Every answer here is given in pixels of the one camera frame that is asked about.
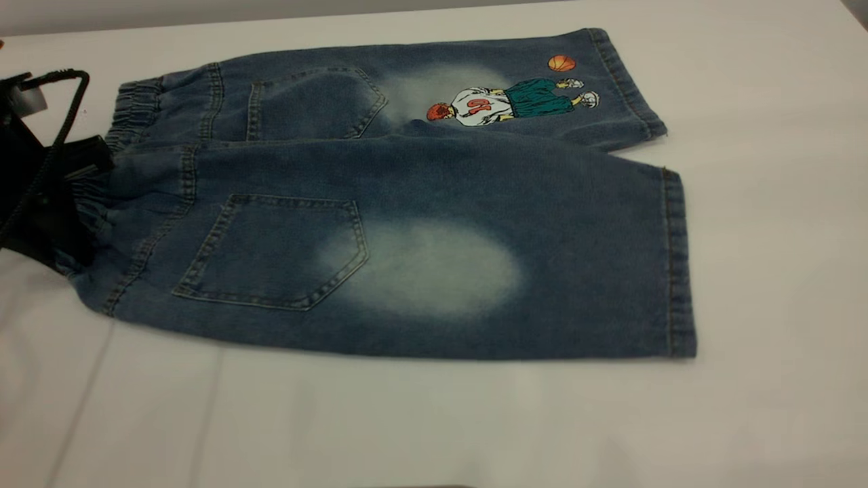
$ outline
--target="elastic waistband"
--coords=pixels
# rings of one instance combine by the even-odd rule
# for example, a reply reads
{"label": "elastic waistband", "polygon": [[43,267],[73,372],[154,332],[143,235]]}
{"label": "elastic waistband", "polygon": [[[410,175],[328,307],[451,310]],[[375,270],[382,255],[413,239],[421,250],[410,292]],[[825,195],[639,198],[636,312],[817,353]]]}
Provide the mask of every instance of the elastic waistband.
{"label": "elastic waistband", "polygon": [[151,78],[121,85],[115,101],[115,118],[106,135],[112,154],[138,142],[160,109],[162,78]]}

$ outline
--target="jeans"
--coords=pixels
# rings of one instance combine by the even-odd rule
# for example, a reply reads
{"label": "jeans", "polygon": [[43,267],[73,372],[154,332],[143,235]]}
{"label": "jeans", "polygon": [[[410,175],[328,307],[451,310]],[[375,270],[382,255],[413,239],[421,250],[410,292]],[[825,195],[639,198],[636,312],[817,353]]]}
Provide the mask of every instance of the jeans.
{"label": "jeans", "polygon": [[[443,113],[482,120],[553,55],[573,111],[418,120],[471,78]],[[78,182],[95,262],[60,259],[88,307],[217,340],[692,357],[681,179],[598,150],[664,132],[600,30],[246,56],[122,86],[117,168]]]}

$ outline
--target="black clip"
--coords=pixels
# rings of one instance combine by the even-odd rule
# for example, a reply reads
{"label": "black clip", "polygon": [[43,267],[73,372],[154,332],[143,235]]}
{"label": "black clip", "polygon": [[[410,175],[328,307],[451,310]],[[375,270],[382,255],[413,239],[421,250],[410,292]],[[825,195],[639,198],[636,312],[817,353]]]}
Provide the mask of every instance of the black clip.
{"label": "black clip", "polygon": [[[45,148],[21,118],[45,108],[41,85],[73,78],[80,78],[81,84],[60,134]],[[79,219],[70,182],[115,166],[98,135],[65,143],[88,81],[87,73],[74,70],[0,80],[0,247],[54,269],[56,250],[85,266],[94,258],[92,236]]]}

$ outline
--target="white table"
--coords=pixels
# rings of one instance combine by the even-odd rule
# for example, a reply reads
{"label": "white table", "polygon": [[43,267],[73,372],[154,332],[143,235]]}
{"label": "white table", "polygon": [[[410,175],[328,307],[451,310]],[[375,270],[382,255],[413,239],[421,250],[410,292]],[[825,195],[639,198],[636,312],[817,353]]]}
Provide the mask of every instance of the white table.
{"label": "white table", "polygon": [[[480,18],[489,22],[481,23]],[[275,49],[608,30],[681,173],[695,361],[348,359],[91,313],[0,253],[0,485],[868,485],[868,33],[835,0],[582,1],[6,38],[0,76],[117,85]],[[73,83],[28,119],[46,141]]]}

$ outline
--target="stitching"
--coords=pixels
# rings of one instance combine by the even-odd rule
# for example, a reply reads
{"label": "stitching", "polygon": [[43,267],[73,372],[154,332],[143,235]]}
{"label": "stitching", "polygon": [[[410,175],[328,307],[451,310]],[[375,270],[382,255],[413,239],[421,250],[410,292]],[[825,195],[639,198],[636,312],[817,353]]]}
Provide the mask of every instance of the stitching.
{"label": "stitching", "polygon": [[[252,202],[260,202],[275,207],[303,208],[316,210],[324,208],[340,208],[346,212],[348,221],[352,224],[352,231],[356,238],[357,253],[346,262],[329,280],[314,288],[304,298],[294,300],[276,300],[259,295],[245,293],[222,293],[204,292],[195,290],[200,285],[202,274],[207,268],[209,260],[220,242],[226,237],[227,231],[233,223],[235,215],[240,210],[240,205]],[[260,307],[287,308],[292,310],[306,311],[320,303],[329,293],[340,286],[352,276],[368,260],[367,242],[358,214],[358,206],[355,201],[317,200],[307,198],[289,198],[270,195],[230,195],[226,205],[217,217],[217,221],[202,243],[187,272],[175,286],[172,294],[184,298],[204,301],[219,301],[234,303],[236,305],[255,305]]]}
{"label": "stitching", "polygon": [[223,107],[223,75],[220,72],[220,65],[211,63],[207,67],[210,79],[211,106],[202,117],[202,124],[199,127],[200,141],[210,141],[214,138],[214,119],[217,118],[217,114]]}
{"label": "stitching", "polygon": [[284,76],[281,78],[257,81],[253,83],[250,98],[247,103],[247,140],[258,141],[260,139],[259,132],[261,131],[260,125],[262,119],[261,99],[265,88],[281,82],[297,82],[303,78],[311,75],[316,75],[318,73],[355,73],[356,76],[358,76],[363,82],[365,82],[365,84],[368,85],[368,88],[376,96],[374,103],[372,104],[371,108],[368,109],[367,113],[363,115],[355,125],[352,125],[349,130],[347,130],[346,134],[341,137],[341,139],[358,139],[359,137],[361,137],[362,134],[368,129],[368,126],[371,125],[371,121],[373,121],[374,117],[376,117],[379,111],[382,110],[383,107],[385,107],[386,104],[388,104],[389,102],[385,94],[380,91],[377,85],[374,84],[373,80],[368,76],[368,74],[359,68],[314,68],[307,71],[301,71],[299,73],[293,73],[289,76]]}
{"label": "stitching", "polygon": [[371,125],[371,121],[374,120],[374,117],[377,116],[379,111],[382,110],[383,107],[385,107],[385,105],[388,103],[383,92],[381,92],[379,88],[377,88],[377,86],[373,83],[367,73],[358,68],[356,68],[354,71],[359,78],[361,78],[364,82],[368,84],[368,87],[371,89],[371,91],[373,91],[377,95],[377,100],[371,106],[371,109],[368,110],[367,115],[362,117],[362,120],[359,121],[358,124],[356,124],[356,127],[350,129],[350,131],[347,132],[346,135],[344,135],[344,139],[358,139],[359,137],[361,137],[362,134],[368,129],[368,126]]}
{"label": "stitching", "polygon": [[612,78],[612,81],[615,82],[615,87],[618,89],[618,93],[621,94],[621,99],[623,99],[627,106],[630,107],[630,111],[633,112],[633,115],[635,115],[636,118],[639,119],[640,122],[642,122],[642,127],[645,128],[645,138],[649,139],[651,137],[651,126],[648,125],[648,121],[646,121],[644,117],[639,115],[639,110],[637,110],[634,106],[632,98],[627,96],[626,93],[624,93],[624,88],[622,86],[623,81],[618,77],[618,75],[615,74],[615,72],[613,72],[611,65],[612,62],[607,58],[607,54],[604,54],[604,49],[602,49],[601,41],[597,39],[597,36],[594,35],[594,30],[588,29],[588,35],[591,38],[591,42],[594,43],[594,48],[597,52],[597,55],[600,57],[600,61],[602,61],[603,66],[606,67],[606,71]]}
{"label": "stitching", "polygon": [[264,84],[255,82],[250,88],[250,98],[247,100],[247,140],[258,141],[260,138],[260,119],[262,112],[262,90]]}
{"label": "stitching", "polygon": [[145,266],[148,264],[148,259],[154,253],[154,249],[160,240],[171,232],[178,221],[183,219],[190,211],[190,208],[193,207],[196,200],[196,168],[194,163],[196,150],[197,147],[189,146],[181,156],[181,204],[175,208],[169,217],[166,217],[166,220],[157,228],[156,232],[142,241],[135,250],[129,269],[117,285],[115,285],[115,289],[108,294],[105,305],[102,307],[102,313],[109,317],[115,316],[115,308],[118,301],[127,291],[127,288],[141,276]]}
{"label": "stitching", "polygon": [[672,251],[672,212],[669,208],[669,172],[666,168],[661,168],[663,173],[663,199],[666,202],[666,236],[667,236],[667,254],[668,254],[668,285],[669,285],[669,300],[667,303],[667,344],[669,348],[669,356],[674,354],[673,330],[672,330],[672,307],[674,297],[674,270],[672,267],[673,251]]}

